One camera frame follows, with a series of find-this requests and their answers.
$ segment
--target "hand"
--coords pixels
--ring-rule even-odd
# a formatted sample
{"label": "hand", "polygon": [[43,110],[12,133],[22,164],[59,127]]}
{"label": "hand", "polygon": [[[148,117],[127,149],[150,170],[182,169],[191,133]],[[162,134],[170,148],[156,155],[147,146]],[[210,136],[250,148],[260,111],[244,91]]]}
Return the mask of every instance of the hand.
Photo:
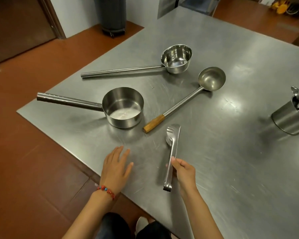
{"label": "hand", "polygon": [[124,188],[134,165],[131,162],[125,170],[125,163],[130,149],[127,149],[119,159],[122,150],[123,146],[116,147],[106,156],[101,173],[100,185],[109,188],[115,195]]}
{"label": "hand", "polygon": [[171,157],[171,164],[177,171],[180,193],[184,198],[188,193],[196,192],[195,168],[180,158]]}

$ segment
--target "black trash can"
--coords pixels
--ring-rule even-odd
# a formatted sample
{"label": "black trash can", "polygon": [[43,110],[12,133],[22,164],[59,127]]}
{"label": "black trash can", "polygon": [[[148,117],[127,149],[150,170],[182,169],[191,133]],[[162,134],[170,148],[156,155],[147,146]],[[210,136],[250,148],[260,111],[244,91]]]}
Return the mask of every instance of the black trash can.
{"label": "black trash can", "polygon": [[96,12],[105,34],[125,34],[126,0],[94,0]]}

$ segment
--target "door frame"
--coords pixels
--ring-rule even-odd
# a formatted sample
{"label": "door frame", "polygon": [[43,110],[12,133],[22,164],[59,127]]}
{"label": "door frame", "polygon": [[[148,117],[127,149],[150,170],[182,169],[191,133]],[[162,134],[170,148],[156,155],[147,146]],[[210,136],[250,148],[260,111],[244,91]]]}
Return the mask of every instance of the door frame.
{"label": "door frame", "polygon": [[66,39],[58,16],[54,10],[51,0],[39,0],[39,3],[46,15],[51,28],[58,39]]}

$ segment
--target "utensil holder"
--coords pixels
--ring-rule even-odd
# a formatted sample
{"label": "utensil holder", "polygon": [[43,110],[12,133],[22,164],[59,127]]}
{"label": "utensil holder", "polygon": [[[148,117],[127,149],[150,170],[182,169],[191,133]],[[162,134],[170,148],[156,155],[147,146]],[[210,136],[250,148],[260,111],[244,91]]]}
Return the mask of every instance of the utensil holder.
{"label": "utensil holder", "polygon": [[299,112],[296,109],[297,98],[292,99],[271,114],[274,123],[284,132],[291,135],[299,134]]}

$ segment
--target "black pants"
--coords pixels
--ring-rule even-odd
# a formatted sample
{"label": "black pants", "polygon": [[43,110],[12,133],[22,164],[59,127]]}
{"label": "black pants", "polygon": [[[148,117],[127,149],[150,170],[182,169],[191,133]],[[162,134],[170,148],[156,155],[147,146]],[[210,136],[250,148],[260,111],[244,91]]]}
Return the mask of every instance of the black pants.
{"label": "black pants", "polygon": [[[96,239],[131,239],[131,231],[119,214],[109,212],[102,219]],[[171,239],[171,233],[155,221],[142,229],[136,239]]]}

